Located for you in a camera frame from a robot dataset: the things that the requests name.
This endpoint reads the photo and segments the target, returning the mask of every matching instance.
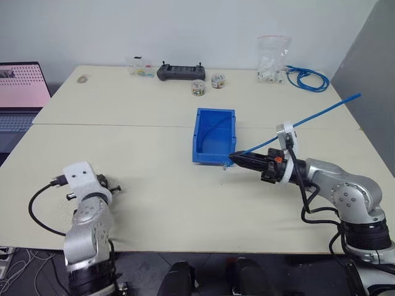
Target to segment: blue cable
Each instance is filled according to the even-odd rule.
[[[322,111],[319,112],[319,113],[316,113],[316,114],[314,114],[314,115],[311,115],[311,116],[309,116],[309,117],[307,117],[307,118],[305,118],[305,119],[303,119],[303,120],[301,120],[301,121],[295,123],[295,124],[293,125],[293,127],[295,128],[295,127],[297,127],[297,126],[299,126],[299,125],[302,125],[303,123],[305,123],[305,122],[307,122],[307,121],[309,121],[309,120],[311,120],[311,119],[313,119],[313,118],[315,118],[315,117],[321,116],[321,115],[323,115],[324,113],[327,113],[327,112],[329,112],[330,110],[333,110],[333,109],[339,107],[340,105],[343,105],[343,104],[348,103],[348,102],[350,102],[350,101],[352,101],[352,100],[355,100],[355,99],[357,99],[358,97],[360,97],[360,93],[359,93],[359,94],[355,94],[355,95],[353,95],[353,96],[351,96],[351,97],[348,97],[347,99],[345,99],[345,100],[343,100],[343,101],[340,101],[340,102],[338,102],[338,103],[332,105],[331,107],[326,108],[325,110],[322,110]],[[248,150],[244,151],[243,154],[247,154],[247,153],[250,153],[250,152],[252,152],[252,151],[254,151],[254,150],[257,150],[257,149],[259,149],[259,148],[261,148],[261,147],[263,147],[263,146],[266,146],[266,145],[270,144],[271,142],[276,141],[277,139],[278,139],[277,136],[275,136],[274,138],[272,138],[272,139],[270,139],[270,140],[268,140],[268,141],[266,141],[266,142],[264,142],[264,143],[262,143],[262,144],[260,144],[260,145],[258,145],[258,146],[255,146],[255,147],[253,147],[253,148],[251,148],[251,149],[248,149]]]
[[[328,86],[329,86],[329,79],[325,76],[322,75],[319,72],[313,71],[313,70],[309,70],[309,69],[305,69],[305,68],[297,68],[297,67],[293,67],[290,65],[287,65],[288,70],[286,72],[286,76],[288,78],[288,81],[293,85],[296,86],[297,88],[301,88],[301,89],[305,89],[306,91],[312,91],[314,93],[322,93],[323,91],[325,91]],[[290,78],[289,78],[289,74],[290,73],[297,73],[297,77],[296,77],[296,83],[294,83]],[[311,74],[313,75],[317,75],[318,77],[320,77],[322,79],[322,84],[318,87],[313,87],[307,84],[304,84],[302,82],[302,78],[310,76]]]

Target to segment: pink laptop screen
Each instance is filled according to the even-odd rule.
[[[0,65],[0,107],[43,107],[50,98],[38,64]]]

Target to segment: table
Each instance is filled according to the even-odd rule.
[[[207,92],[191,94],[191,82],[130,76],[125,67],[79,66],[55,93],[34,124],[193,127],[198,107],[235,109],[240,128],[273,128],[297,122],[340,101],[330,86],[313,93],[285,84],[259,83],[253,70],[207,70]],[[210,86],[222,72],[228,85]],[[77,83],[87,75],[86,83]],[[314,77],[306,82],[316,82]],[[345,106],[301,128],[350,129],[359,126]]]
[[[237,149],[274,133],[274,128],[238,128]],[[299,158],[334,162],[380,184],[394,237],[393,177],[364,133],[300,128],[297,135]],[[96,173],[123,188],[112,204],[116,224],[111,236],[118,251],[328,253],[336,229],[300,220],[297,186],[260,182],[258,172],[238,167],[223,171],[193,164],[192,137],[189,127],[32,126],[0,169],[1,243],[61,249],[64,238],[30,219],[28,201],[63,167],[87,160]],[[60,231],[68,230],[76,208],[74,200],[66,201],[66,193],[68,186],[52,187],[34,208],[44,223]],[[328,204],[323,198],[315,202],[317,207]]]

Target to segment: blue plastic bin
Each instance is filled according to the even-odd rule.
[[[218,165],[228,163],[228,155],[235,149],[235,111],[198,108],[193,133],[192,161]]]

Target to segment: black remote controller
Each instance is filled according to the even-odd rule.
[[[166,81],[168,79],[205,80],[206,78],[206,72],[204,71],[202,63],[199,63],[199,65],[196,65],[195,67],[186,67],[171,66],[170,64],[165,64],[165,61],[163,61],[163,65],[160,66],[156,75],[162,81]]]

